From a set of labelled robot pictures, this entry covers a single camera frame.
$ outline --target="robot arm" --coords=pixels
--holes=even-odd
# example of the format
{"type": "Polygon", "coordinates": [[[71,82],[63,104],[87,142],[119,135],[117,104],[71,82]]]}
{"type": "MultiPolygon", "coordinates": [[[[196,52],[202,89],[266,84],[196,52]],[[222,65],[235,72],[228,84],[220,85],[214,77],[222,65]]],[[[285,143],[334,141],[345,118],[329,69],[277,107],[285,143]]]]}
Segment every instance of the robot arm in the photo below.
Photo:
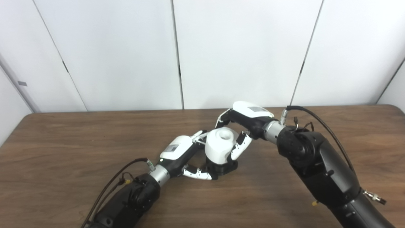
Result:
{"type": "Polygon", "coordinates": [[[206,131],[179,136],[160,154],[152,171],[137,176],[96,212],[89,228],[133,228],[159,198],[160,188],[183,174],[187,162],[203,147],[206,131]]]}
{"type": "Polygon", "coordinates": [[[356,174],[341,159],[320,133],[296,126],[285,126],[262,107],[238,101],[218,118],[216,127],[236,122],[250,132],[277,145],[279,154],[291,167],[318,202],[326,205],[345,228],[393,228],[367,200],[385,201],[360,187],[356,174]]]}

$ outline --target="white object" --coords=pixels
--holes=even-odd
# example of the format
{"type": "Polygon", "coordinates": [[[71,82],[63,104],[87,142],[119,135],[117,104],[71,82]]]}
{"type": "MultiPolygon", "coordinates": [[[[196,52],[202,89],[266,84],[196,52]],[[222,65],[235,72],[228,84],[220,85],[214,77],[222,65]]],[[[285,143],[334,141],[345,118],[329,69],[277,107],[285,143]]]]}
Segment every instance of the white object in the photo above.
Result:
{"type": "Polygon", "coordinates": [[[390,104],[405,112],[405,64],[398,70],[390,85],[381,96],[378,104],[390,104]]]}
{"type": "Polygon", "coordinates": [[[190,136],[178,136],[160,154],[160,158],[176,160],[182,156],[193,144],[190,136]]]}
{"type": "Polygon", "coordinates": [[[266,109],[258,105],[246,101],[236,101],[235,103],[233,103],[233,110],[250,118],[260,116],[268,116],[271,118],[274,117],[273,113],[267,111],[266,109]]]}
{"type": "Polygon", "coordinates": [[[293,104],[375,104],[405,56],[404,15],[405,1],[324,1],[293,104]]]}
{"type": "Polygon", "coordinates": [[[186,109],[290,103],[322,0],[173,2],[186,109]]]}
{"type": "Polygon", "coordinates": [[[0,62],[35,112],[86,111],[33,1],[0,1],[0,31],[0,62]]]}
{"type": "Polygon", "coordinates": [[[35,2],[89,111],[181,109],[169,0],[35,2]]]}
{"type": "Polygon", "coordinates": [[[183,175],[194,178],[194,179],[201,179],[201,180],[211,180],[212,179],[211,175],[209,173],[207,173],[207,172],[202,173],[199,168],[197,169],[197,173],[192,173],[185,168],[183,170],[183,175]]]}
{"type": "Polygon", "coordinates": [[[31,113],[24,100],[0,67],[0,146],[26,115],[31,113]]]}
{"type": "Polygon", "coordinates": [[[237,137],[238,133],[227,127],[210,131],[205,144],[206,156],[216,164],[225,164],[237,137]]]}

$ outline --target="cable connector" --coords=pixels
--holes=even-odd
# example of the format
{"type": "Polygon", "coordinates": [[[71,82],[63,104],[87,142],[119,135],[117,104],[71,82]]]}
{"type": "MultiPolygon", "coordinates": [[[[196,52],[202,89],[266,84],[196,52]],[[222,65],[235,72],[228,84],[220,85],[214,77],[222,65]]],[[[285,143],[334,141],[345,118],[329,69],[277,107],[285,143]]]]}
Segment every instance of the cable connector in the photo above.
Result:
{"type": "Polygon", "coordinates": [[[284,125],[284,123],[286,122],[287,114],[288,114],[288,110],[284,109],[283,112],[281,113],[281,118],[280,118],[281,125],[284,125]]]}
{"type": "Polygon", "coordinates": [[[371,199],[371,201],[377,201],[382,205],[385,205],[387,203],[387,201],[381,197],[379,197],[377,194],[372,193],[370,191],[364,190],[363,194],[365,194],[368,198],[371,199]]]}
{"type": "Polygon", "coordinates": [[[155,171],[155,166],[153,165],[153,163],[151,162],[151,160],[147,160],[146,161],[146,164],[149,166],[149,169],[151,170],[151,171],[155,171]]]}

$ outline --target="hole in white object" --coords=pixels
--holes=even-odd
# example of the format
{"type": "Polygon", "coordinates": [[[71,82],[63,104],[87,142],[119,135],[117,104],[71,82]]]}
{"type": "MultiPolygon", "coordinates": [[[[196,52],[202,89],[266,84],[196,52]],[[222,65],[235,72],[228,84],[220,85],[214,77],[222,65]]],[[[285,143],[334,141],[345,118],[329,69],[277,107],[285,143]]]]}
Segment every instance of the hole in white object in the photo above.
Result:
{"type": "Polygon", "coordinates": [[[230,131],[220,131],[219,132],[221,139],[228,140],[232,137],[232,132],[230,131]]]}

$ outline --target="black base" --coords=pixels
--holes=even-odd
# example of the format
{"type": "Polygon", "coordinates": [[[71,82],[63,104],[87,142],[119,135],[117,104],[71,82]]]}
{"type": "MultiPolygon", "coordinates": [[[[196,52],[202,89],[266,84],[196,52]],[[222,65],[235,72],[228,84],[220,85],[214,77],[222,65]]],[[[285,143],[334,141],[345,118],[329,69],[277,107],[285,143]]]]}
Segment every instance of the black base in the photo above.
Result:
{"type": "Polygon", "coordinates": [[[205,164],[205,170],[211,175],[213,180],[217,180],[219,176],[230,173],[237,168],[238,161],[228,161],[225,164],[218,165],[207,158],[207,163],[205,164]]]}

